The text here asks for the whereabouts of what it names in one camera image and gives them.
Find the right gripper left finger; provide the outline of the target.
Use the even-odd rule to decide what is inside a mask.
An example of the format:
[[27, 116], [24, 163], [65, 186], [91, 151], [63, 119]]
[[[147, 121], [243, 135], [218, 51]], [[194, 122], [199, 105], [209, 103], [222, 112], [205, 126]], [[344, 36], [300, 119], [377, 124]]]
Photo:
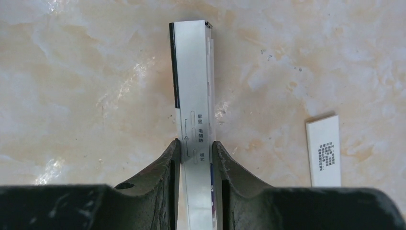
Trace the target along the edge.
[[115, 187], [106, 184], [0, 188], [3, 230], [174, 230], [180, 186], [180, 141]]

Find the white black remote control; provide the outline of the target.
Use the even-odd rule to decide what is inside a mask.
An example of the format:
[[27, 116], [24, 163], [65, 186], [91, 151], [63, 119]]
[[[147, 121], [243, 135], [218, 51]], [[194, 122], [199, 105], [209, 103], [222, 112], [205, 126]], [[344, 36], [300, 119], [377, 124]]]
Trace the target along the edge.
[[210, 163], [215, 140], [214, 41], [205, 20], [169, 24], [187, 227], [214, 230]]

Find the white remote battery cover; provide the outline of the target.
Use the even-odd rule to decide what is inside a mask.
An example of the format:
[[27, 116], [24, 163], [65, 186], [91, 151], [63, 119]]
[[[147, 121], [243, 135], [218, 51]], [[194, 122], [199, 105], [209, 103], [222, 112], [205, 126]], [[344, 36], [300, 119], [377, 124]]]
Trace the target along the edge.
[[341, 187], [339, 116], [306, 123], [312, 187]]

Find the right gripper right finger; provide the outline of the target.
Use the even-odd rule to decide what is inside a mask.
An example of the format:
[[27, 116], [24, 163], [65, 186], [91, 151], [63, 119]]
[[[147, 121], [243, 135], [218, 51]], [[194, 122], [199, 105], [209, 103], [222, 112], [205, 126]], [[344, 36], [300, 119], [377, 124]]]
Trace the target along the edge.
[[373, 188], [274, 187], [213, 143], [220, 230], [403, 230], [392, 199]]

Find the blue battery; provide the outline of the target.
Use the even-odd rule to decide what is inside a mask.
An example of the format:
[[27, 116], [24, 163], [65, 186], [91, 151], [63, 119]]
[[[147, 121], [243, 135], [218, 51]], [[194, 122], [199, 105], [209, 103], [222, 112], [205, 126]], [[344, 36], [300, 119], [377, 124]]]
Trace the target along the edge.
[[211, 179], [211, 202], [212, 202], [212, 221], [216, 223], [216, 207], [215, 207], [215, 192], [214, 192], [214, 170], [213, 164], [210, 163], [210, 179]]

